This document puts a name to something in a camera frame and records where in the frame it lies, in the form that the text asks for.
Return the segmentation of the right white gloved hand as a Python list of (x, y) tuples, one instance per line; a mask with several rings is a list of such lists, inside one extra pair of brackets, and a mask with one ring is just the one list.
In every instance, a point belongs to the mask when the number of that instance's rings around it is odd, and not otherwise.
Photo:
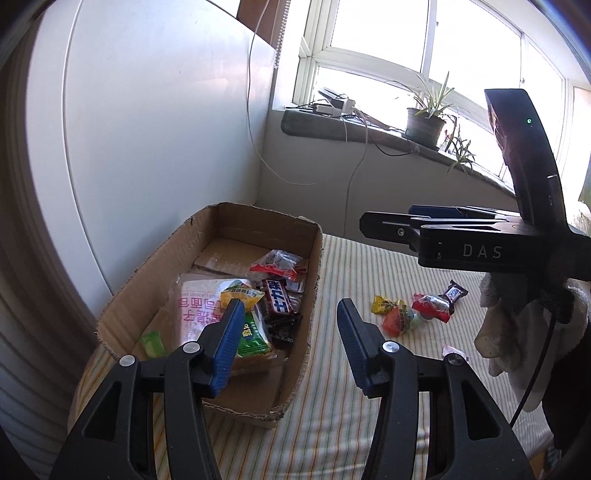
[(574, 295), (570, 321), (557, 324), (541, 371), (532, 391), (526, 388), (538, 363), (551, 313), (540, 301), (529, 302), (518, 313), (509, 309), (492, 276), (487, 273), (480, 283), (480, 305), (486, 309), (484, 322), (474, 343), (480, 355), (489, 360), (489, 374), (497, 377), (506, 373), (516, 398), (525, 395), (524, 410), (535, 410), (548, 388), (554, 364), (570, 353), (583, 339), (590, 320), (590, 284), (569, 279), (565, 283)]

